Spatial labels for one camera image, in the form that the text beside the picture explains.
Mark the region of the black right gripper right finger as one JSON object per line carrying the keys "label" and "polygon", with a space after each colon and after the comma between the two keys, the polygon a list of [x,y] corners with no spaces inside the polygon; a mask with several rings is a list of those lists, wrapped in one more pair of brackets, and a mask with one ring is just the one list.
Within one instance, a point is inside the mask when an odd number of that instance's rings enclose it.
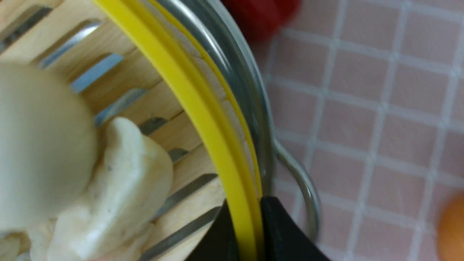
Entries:
{"label": "black right gripper right finger", "polygon": [[267,261],[329,260],[295,224],[277,197],[264,196],[260,206]]}

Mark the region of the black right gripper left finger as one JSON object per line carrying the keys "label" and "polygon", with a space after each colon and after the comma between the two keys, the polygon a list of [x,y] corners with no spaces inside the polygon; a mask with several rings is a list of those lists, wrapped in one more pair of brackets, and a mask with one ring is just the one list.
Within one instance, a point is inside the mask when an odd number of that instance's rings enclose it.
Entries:
{"label": "black right gripper left finger", "polygon": [[186,261],[239,261],[239,250],[227,201]]}

